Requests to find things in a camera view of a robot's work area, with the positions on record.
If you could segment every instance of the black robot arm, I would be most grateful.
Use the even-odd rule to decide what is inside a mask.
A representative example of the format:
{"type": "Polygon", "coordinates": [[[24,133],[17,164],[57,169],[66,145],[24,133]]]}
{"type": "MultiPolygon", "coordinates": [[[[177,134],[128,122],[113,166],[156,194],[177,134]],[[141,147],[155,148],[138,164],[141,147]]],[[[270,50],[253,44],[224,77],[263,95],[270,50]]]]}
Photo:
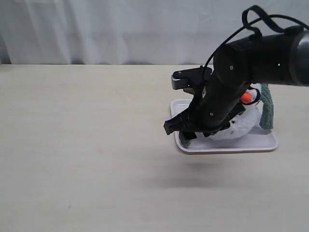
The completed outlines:
{"type": "Polygon", "coordinates": [[[206,64],[172,75],[173,88],[192,88],[194,97],[186,110],[165,122],[166,133],[179,131],[184,142],[195,139],[196,132],[207,137],[229,128],[229,121],[244,112],[240,98],[252,83],[309,86],[309,28],[293,21],[299,25],[282,29],[258,6],[244,11],[244,28],[254,34],[222,44],[213,54],[213,70],[206,64]],[[252,27],[250,10],[278,34],[263,36],[252,27]]]}

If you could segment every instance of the cable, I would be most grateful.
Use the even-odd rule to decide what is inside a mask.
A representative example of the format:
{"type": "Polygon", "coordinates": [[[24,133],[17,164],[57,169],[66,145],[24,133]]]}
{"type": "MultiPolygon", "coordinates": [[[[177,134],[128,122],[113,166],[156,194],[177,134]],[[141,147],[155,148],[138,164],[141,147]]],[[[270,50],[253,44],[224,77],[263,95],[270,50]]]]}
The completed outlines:
{"type": "MultiPolygon", "coordinates": [[[[286,16],[286,15],[281,15],[281,14],[270,14],[269,15],[270,18],[282,18],[282,19],[286,19],[286,20],[290,20],[300,26],[302,26],[303,28],[309,30],[309,26],[293,17],[289,17],[289,16],[286,16]]],[[[262,18],[257,18],[253,21],[251,21],[250,23],[248,23],[248,25],[252,25],[254,23],[257,23],[259,21],[261,21],[262,18]]],[[[214,54],[218,51],[219,48],[221,48],[223,45],[225,45],[229,40],[231,40],[233,37],[235,37],[237,34],[239,34],[240,32],[242,32],[243,30],[245,30],[246,27],[243,26],[241,28],[239,28],[237,31],[235,31],[232,35],[230,35],[226,40],[223,41],[223,43],[221,43],[217,49],[211,54],[211,56],[208,58],[208,60],[206,61],[205,63],[205,66],[203,68],[203,72],[202,72],[202,77],[204,77],[204,74],[205,74],[205,70],[206,70],[206,67],[209,65],[209,62],[211,61],[211,59],[213,58],[214,54]]]]}

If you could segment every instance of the white tray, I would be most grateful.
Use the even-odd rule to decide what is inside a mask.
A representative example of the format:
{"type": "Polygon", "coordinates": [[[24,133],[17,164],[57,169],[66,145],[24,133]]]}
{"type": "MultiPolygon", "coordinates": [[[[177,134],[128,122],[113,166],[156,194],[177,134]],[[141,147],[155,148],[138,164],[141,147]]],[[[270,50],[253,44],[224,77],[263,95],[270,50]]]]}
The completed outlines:
{"type": "MultiPolygon", "coordinates": [[[[170,104],[171,116],[174,117],[185,110],[191,100],[177,99],[170,104]]],[[[215,154],[215,153],[252,153],[271,152],[279,146],[279,141],[273,131],[263,130],[256,125],[245,136],[239,139],[214,141],[197,133],[197,138],[190,145],[182,145],[179,132],[174,132],[177,147],[186,154],[215,154]]]]}

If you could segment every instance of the green towel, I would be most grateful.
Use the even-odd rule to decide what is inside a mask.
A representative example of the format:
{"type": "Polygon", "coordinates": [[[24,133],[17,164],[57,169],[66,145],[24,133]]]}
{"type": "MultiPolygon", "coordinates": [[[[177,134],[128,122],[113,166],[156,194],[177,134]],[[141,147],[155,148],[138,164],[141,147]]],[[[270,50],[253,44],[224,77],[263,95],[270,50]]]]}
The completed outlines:
{"type": "Polygon", "coordinates": [[[263,112],[260,120],[261,128],[271,130],[274,128],[274,104],[268,88],[268,84],[261,84],[261,102],[263,103],[263,112]]]}

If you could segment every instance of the wall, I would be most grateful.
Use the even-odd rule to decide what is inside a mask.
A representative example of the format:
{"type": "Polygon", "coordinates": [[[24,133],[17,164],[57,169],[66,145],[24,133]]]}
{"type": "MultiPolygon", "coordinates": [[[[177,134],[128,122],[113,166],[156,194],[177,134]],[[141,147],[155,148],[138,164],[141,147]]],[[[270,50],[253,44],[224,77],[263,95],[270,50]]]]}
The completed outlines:
{"type": "Polygon", "coordinates": [[[309,23],[308,0],[0,0],[0,60],[14,64],[205,63],[242,26],[242,11],[254,4],[269,14],[309,23]]]}

